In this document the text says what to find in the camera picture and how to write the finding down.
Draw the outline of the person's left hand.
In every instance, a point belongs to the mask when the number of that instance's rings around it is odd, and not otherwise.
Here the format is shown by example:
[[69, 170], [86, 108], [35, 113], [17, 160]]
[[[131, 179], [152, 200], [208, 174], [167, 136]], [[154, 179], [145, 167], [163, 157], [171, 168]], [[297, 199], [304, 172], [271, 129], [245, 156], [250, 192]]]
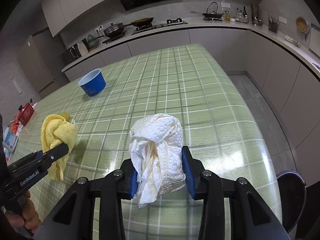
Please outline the person's left hand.
[[4, 214], [15, 231], [22, 226], [35, 234], [41, 226], [41, 220], [33, 202], [30, 200], [30, 191], [25, 191], [23, 194], [25, 196], [25, 205], [22, 209], [22, 214], [17, 215], [7, 210], [4, 211]]

